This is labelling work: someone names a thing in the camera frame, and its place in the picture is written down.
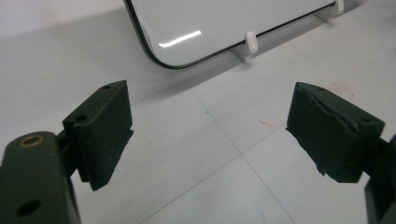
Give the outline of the white whiteboard stand foot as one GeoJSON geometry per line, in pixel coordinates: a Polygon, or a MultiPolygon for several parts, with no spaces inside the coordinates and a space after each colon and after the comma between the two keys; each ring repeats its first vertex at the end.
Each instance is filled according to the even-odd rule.
{"type": "Polygon", "coordinates": [[[245,64],[251,62],[252,56],[258,51],[257,36],[253,32],[245,34],[245,42],[235,48],[233,53],[245,64]]]}
{"type": "Polygon", "coordinates": [[[336,17],[344,13],[344,9],[344,0],[334,0],[331,6],[319,10],[315,15],[326,23],[332,23],[336,17]]]}

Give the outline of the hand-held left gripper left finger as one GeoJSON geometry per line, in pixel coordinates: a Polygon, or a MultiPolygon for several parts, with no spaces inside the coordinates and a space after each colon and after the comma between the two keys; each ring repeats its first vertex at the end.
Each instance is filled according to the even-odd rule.
{"type": "Polygon", "coordinates": [[[126,80],[106,84],[63,121],[67,140],[78,150],[81,180],[93,190],[105,186],[133,135],[126,80]]]}

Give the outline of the white whiteboard with black rim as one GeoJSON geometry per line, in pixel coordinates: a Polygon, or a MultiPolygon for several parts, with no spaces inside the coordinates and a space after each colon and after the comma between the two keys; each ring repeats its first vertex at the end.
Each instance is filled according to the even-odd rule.
{"type": "Polygon", "coordinates": [[[334,0],[123,0],[156,64],[182,69],[329,7],[334,0]]]}

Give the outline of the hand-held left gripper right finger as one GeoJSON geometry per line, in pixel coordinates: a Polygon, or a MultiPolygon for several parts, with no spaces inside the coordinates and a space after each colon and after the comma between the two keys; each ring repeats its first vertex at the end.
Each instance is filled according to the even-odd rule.
{"type": "Polygon", "coordinates": [[[385,122],[316,85],[295,84],[287,130],[322,175],[356,183],[366,150],[374,146],[385,122]]]}

